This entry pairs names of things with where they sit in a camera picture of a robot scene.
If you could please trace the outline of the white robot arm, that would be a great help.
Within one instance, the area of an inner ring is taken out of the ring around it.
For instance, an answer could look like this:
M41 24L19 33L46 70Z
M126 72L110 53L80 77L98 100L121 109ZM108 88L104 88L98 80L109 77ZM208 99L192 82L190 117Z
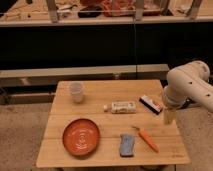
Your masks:
M192 61L171 69L166 76L162 101L165 105L164 124L170 125L186 99L197 102L213 113L213 86L209 84L210 69L203 61Z

